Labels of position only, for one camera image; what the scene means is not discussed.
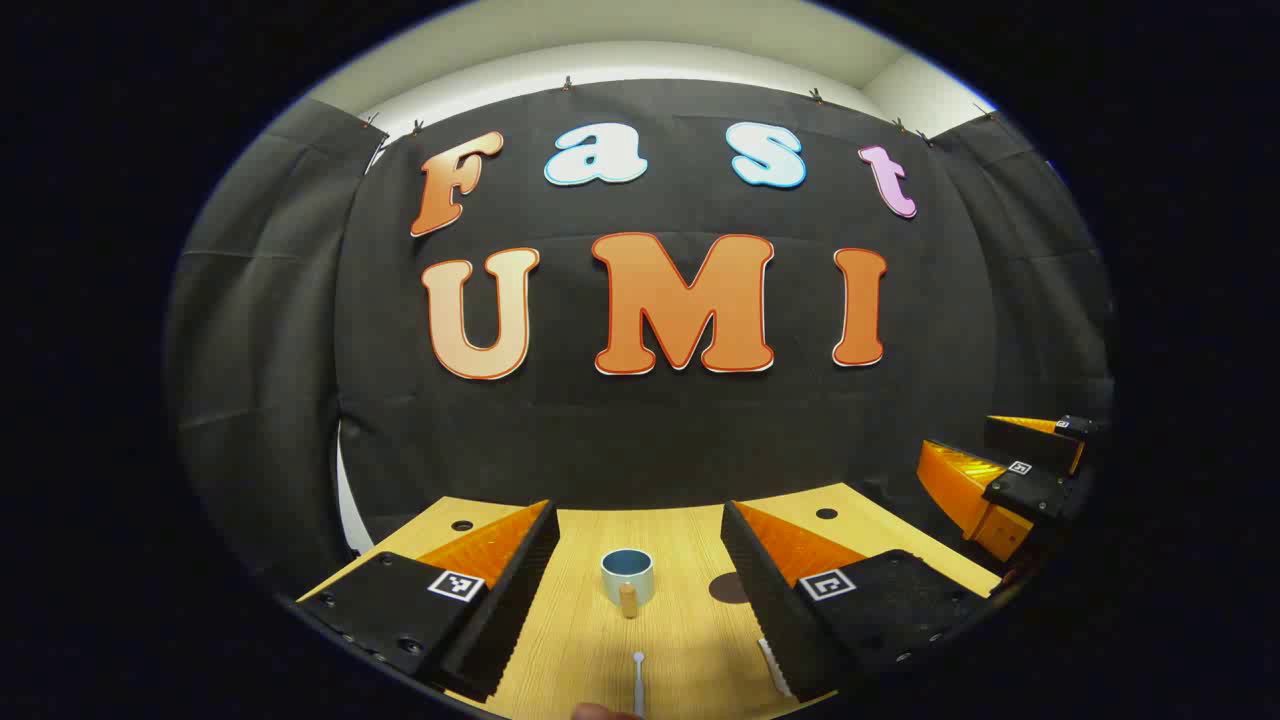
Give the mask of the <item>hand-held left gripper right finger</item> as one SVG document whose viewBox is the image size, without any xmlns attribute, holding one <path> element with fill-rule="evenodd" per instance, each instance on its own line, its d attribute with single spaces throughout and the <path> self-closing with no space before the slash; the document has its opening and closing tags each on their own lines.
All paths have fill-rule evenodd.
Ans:
<svg viewBox="0 0 1280 720">
<path fill-rule="evenodd" d="M 724 503 L 719 537 L 800 701 L 905 673 L 992 610 L 905 550 L 859 553 L 737 501 Z"/>
</svg>

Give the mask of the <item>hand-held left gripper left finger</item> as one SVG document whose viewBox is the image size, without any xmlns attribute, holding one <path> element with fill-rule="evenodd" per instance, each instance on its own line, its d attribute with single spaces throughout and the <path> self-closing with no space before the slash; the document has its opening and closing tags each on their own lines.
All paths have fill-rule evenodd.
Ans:
<svg viewBox="0 0 1280 720">
<path fill-rule="evenodd" d="M 300 606 L 378 662 L 483 703 L 559 538 L 557 507 L 543 500 L 426 553 L 374 553 Z"/>
</svg>

